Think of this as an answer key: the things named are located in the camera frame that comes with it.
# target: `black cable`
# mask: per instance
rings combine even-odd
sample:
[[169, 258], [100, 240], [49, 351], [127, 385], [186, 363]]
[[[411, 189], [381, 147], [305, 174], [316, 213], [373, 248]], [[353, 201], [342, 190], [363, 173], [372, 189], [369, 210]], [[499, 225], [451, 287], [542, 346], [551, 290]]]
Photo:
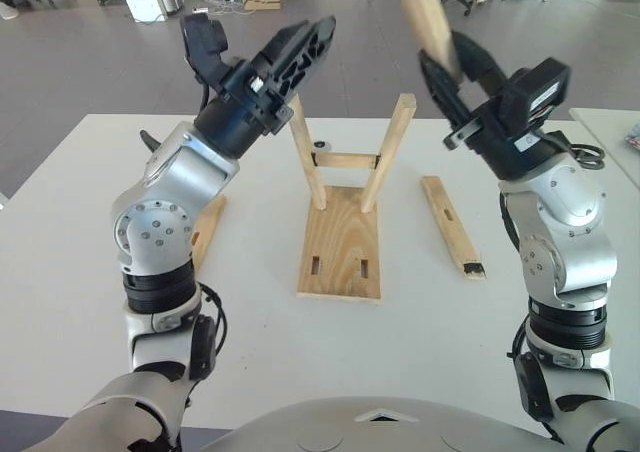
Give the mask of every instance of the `black cable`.
[[202, 99], [200, 99], [200, 111], [209, 103], [209, 84], [202, 82]]
[[538, 121], [534, 123], [533, 133], [544, 140], [545, 142], [553, 145], [559, 152], [566, 152], [571, 155], [580, 167], [588, 170], [601, 170], [604, 169], [604, 157], [605, 153], [600, 147], [596, 147], [595, 145], [589, 144], [566, 144], [562, 140], [554, 137], [551, 134], [545, 134], [541, 129], [537, 127]]
[[[227, 331], [229, 329], [229, 324], [227, 322], [227, 314], [225, 314], [224, 308], [222, 307], [222, 299], [220, 298], [220, 296], [208, 285], [205, 285], [201, 282], [199, 282], [199, 284], [200, 284], [200, 288], [202, 289], [202, 293], [206, 295], [205, 300], [207, 302], [213, 302], [213, 304], [218, 309], [218, 317], [216, 320], [216, 342], [218, 342], [218, 345], [216, 345], [216, 355], [218, 355], [222, 350], [224, 343], [227, 340]], [[218, 331], [220, 330], [221, 324], [222, 324], [222, 336], [220, 337], [220, 341], [218, 341], [217, 340]]]
[[525, 316], [524, 320], [520, 324], [520, 327], [518, 327], [518, 330], [516, 331], [516, 335], [513, 337], [513, 342], [511, 342], [511, 352], [507, 352], [507, 357], [509, 357], [513, 361], [515, 361], [522, 352], [522, 344], [524, 343], [524, 339], [526, 337], [525, 327], [527, 325], [528, 318], [529, 314]]
[[511, 219], [509, 209], [507, 209], [507, 199], [502, 193], [500, 194], [500, 213], [502, 214], [502, 222], [504, 223], [504, 228], [507, 231], [509, 239], [511, 239], [511, 243], [516, 250], [520, 252], [520, 238], [518, 237], [518, 231], [513, 223], [513, 219]]

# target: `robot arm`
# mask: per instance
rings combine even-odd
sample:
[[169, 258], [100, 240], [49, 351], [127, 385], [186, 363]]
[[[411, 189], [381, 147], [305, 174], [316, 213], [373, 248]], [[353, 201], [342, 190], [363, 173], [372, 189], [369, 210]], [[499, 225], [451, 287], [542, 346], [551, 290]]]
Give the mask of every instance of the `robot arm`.
[[[287, 103], [324, 61], [335, 19], [281, 29], [251, 61], [229, 65], [220, 58], [227, 49], [220, 23], [195, 14], [181, 24], [187, 62], [205, 86], [203, 107], [162, 144], [143, 135], [153, 154], [112, 211], [131, 372], [33, 450], [180, 450], [189, 395], [213, 370], [226, 335], [219, 297], [195, 280], [195, 220], [257, 138], [291, 118]], [[207, 103], [209, 87], [216, 96]], [[201, 313], [203, 293], [218, 308], [216, 320]]]
[[457, 83], [424, 51], [420, 64], [454, 129], [445, 145], [465, 142], [500, 179], [505, 228], [529, 293], [508, 354], [523, 407], [575, 450], [637, 450], [640, 411], [613, 400], [609, 370], [606, 302], [617, 260], [602, 227], [606, 193], [584, 171], [602, 168], [604, 154], [540, 129], [564, 100], [570, 70], [547, 59], [507, 78], [471, 39], [455, 32], [453, 39], [464, 74], [487, 102], [470, 111]]

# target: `wooden stick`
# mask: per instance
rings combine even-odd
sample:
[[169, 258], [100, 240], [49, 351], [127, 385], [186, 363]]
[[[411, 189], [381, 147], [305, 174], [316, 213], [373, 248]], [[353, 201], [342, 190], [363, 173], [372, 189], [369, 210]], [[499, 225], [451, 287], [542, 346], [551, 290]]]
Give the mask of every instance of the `wooden stick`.
[[307, 127], [304, 110], [298, 95], [291, 99], [289, 107], [293, 109], [293, 117], [289, 121], [289, 125], [298, 149], [298, 155], [300, 155], [304, 175], [307, 177], [307, 183], [309, 184], [309, 189], [311, 189], [311, 200], [316, 209], [324, 210], [327, 208], [327, 192], [324, 190], [320, 172], [313, 163], [311, 136], [309, 135], [309, 128]]
[[485, 272], [467, 233], [453, 208], [447, 191], [437, 176], [422, 178], [422, 188], [429, 199], [433, 215], [436, 217], [442, 237], [449, 247], [449, 253], [458, 269], [468, 279], [484, 279]]
[[445, 68], [458, 82], [462, 81], [458, 56], [451, 40], [451, 29], [440, 0], [401, 0], [413, 33], [421, 48]]
[[193, 267], [196, 272], [202, 265], [205, 256], [207, 255], [207, 249], [209, 243], [213, 238], [213, 234], [216, 231], [220, 216], [224, 210], [224, 206], [227, 204], [227, 198], [220, 194], [214, 200], [202, 209], [196, 224], [193, 227], [193, 235], [191, 236], [191, 246], [193, 247]]
[[378, 156], [375, 154], [343, 154], [339, 152], [318, 152], [315, 154], [318, 167], [338, 167], [344, 169], [375, 169]]
[[375, 170], [369, 175], [367, 185], [362, 192], [362, 202], [360, 210], [363, 213], [370, 212], [373, 209], [373, 205], [376, 203], [378, 193], [384, 182], [384, 178], [389, 172], [389, 168], [393, 163], [393, 159], [396, 156], [400, 141], [404, 136], [409, 122], [413, 118], [413, 114], [416, 112], [416, 98], [413, 94], [400, 94], [396, 108], [391, 116], [391, 122], [387, 129], [387, 134], [384, 136], [382, 147], [380, 147], [380, 160]]

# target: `cable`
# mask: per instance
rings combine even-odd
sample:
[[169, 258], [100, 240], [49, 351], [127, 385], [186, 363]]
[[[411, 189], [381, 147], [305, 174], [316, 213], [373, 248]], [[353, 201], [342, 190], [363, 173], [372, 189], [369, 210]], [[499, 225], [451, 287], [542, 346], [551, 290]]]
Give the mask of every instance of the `cable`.
[[[215, 332], [216, 342], [218, 342], [218, 345], [216, 345], [216, 356], [217, 356], [222, 350], [222, 347], [224, 346], [224, 343], [227, 340], [227, 331], [229, 329], [229, 324], [227, 322], [227, 314], [224, 313], [224, 309], [222, 308], [222, 299], [220, 298], [220, 296], [216, 294], [216, 292], [211, 287], [203, 284], [202, 282], [198, 282], [198, 284], [200, 284], [200, 289], [202, 289], [202, 293], [206, 296], [205, 301], [213, 302], [213, 304], [218, 309], [218, 317], [216, 319], [216, 332]], [[218, 338], [218, 331], [220, 330], [220, 324], [222, 324], [222, 336], [220, 337], [220, 341], [218, 341], [217, 338]]]
[[516, 331], [516, 335], [513, 337], [513, 342], [511, 342], [511, 352], [507, 352], [507, 357], [515, 362], [516, 358], [522, 353], [522, 344], [524, 343], [524, 339], [526, 336], [525, 327], [527, 325], [527, 319], [529, 318], [529, 314], [527, 314], [518, 327]]
[[209, 103], [209, 84], [202, 81], [202, 99], [200, 99], [200, 111]]
[[133, 20], [136, 24], [142, 24], [142, 25], [153, 25], [156, 24], [158, 22], [164, 22], [164, 20], [160, 20], [160, 17], [164, 17], [164, 14], [159, 14], [155, 19], [153, 19], [150, 22], [145, 22], [144, 20], [136, 20], [133, 15], [131, 14], [127, 14], [125, 17], [130, 18], [131, 20]]
[[542, 132], [539, 128], [533, 129], [533, 134], [541, 140], [553, 145], [558, 151], [571, 155], [580, 167], [588, 170], [604, 169], [605, 153], [600, 147], [589, 144], [566, 144], [562, 140], [551, 134]]
[[591, 7], [594, 7], [594, 8], [596, 8], [596, 9], [598, 9], [598, 10], [603, 11], [603, 12], [607, 12], [607, 13], [609, 13], [609, 14], [613, 14], [613, 15], [620, 15], [620, 16], [622, 16], [622, 17], [629, 17], [630, 19], [640, 19], [640, 15], [627, 14], [626, 12], [616, 12], [615, 10], [609, 10], [609, 9], [606, 9], [606, 8], [604, 8], [604, 7], [602, 7], [602, 6], [598, 5], [598, 4], [596, 4], [596, 3], [594, 3], [594, 2], [590, 2], [590, 1], [588, 1], [588, 0], [574, 0], [574, 1], [576, 1], [576, 2], [582, 2], [582, 3], [584, 3], [584, 4], [589, 4]]
[[511, 240], [511, 243], [516, 248], [516, 251], [520, 252], [520, 238], [518, 237], [518, 231], [516, 230], [516, 225], [513, 223], [513, 219], [509, 214], [509, 209], [507, 209], [507, 198], [504, 194], [500, 193], [500, 213], [502, 214], [502, 223], [504, 224], [504, 228], [507, 231], [507, 235]]
[[238, 14], [238, 15], [251, 15], [255, 12], [255, 10], [245, 11], [243, 9], [244, 4], [236, 3], [236, 2], [225, 2], [224, 0], [204, 0], [212, 7], [209, 7], [209, 11], [207, 15], [228, 15], [228, 14]]

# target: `wooden stool leg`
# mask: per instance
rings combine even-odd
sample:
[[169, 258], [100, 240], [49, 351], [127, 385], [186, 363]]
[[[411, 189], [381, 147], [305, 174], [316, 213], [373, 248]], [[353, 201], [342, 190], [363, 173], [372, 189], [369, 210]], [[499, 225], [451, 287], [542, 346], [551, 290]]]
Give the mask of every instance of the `wooden stool leg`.
[[400, 94], [396, 108], [391, 116], [391, 123], [387, 129], [387, 134], [380, 147], [380, 160], [375, 170], [369, 175], [367, 186], [362, 192], [362, 202], [360, 210], [364, 213], [370, 212], [378, 198], [378, 192], [382, 187], [384, 178], [389, 172], [389, 168], [396, 156], [402, 137], [404, 136], [409, 122], [416, 112], [416, 98], [413, 94]]
[[220, 194], [214, 200], [209, 202], [198, 216], [195, 226], [193, 228], [193, 235], [191, 236], [193, 267], [198, 272], [198, 269], [202, 265], [202, 261], [207, 255], [207, 249], [209, 243], [213, 238], [213, 234], [218, 227], [218, 222], [224, 206], [227, 204], [227, 198]]
[[307, 183], [309, 184], [309, 189], [311, 189], [311, 200], [316, 209], [324, 210], [327, 208], [327, 193], [324, 189], [320, 172], [313, 163], [311, 136], [309, 135], [307, 121], [304, 118], [300, 98], [297, 95], [291, 99], [289, 107], [293, 109], [293, 117], [289, 121], [289, 125], [298, 149], [298, 155], [300, 155], [304, 175], [307, 177]]

